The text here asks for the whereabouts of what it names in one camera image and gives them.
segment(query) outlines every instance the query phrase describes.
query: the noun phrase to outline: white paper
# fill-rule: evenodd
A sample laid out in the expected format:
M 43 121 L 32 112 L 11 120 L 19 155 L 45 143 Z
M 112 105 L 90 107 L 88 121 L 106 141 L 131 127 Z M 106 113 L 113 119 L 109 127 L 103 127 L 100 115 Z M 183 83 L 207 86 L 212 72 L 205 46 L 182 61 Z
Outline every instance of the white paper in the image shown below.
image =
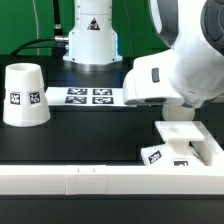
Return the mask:
M 46 97 L 49 106 L 127 106 L 119 88 L 49 87 Z

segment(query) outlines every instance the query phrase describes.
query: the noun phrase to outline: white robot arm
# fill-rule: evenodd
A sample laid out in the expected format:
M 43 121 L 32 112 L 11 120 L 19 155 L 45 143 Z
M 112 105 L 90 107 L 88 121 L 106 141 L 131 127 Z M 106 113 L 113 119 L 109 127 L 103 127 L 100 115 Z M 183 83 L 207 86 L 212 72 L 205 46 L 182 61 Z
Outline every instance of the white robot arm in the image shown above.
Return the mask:
M 224 92 L 224 0 L 149 0 L 171 48 L 142 57 L 124 81 L 126 104 L 200 108 Z

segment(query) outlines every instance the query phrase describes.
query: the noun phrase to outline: white cup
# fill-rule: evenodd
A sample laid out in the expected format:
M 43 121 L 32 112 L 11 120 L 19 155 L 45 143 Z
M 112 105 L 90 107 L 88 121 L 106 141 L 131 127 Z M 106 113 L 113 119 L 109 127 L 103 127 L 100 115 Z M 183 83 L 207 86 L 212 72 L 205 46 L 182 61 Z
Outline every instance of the white cup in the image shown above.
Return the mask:
M 3 121 L 18 127 L 43 124 L 50 119 L 39 65 L 12 64 L 6 67 Z

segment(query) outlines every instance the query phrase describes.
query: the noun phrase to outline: black tabletop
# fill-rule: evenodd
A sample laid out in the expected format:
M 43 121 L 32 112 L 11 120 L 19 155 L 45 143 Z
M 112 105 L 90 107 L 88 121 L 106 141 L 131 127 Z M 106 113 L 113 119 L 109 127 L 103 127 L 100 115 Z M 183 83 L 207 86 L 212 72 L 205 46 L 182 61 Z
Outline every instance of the black tabletop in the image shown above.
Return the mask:
M 161 144 L 158 107 L 50 106 L 50 120 L 19 128 L 3 122 L 5 67 L 39 64 L 47 87 L 122 88 L 130 65 L 110 72 L 80 72 L 51 57 L 0 56 L 0 165 L 143 165 L 142 147 Z M 224 105 L 196 111 L 224 144 Z M 0 196 L 0 223 L 223 223 L 223 196 L 101 195 Z

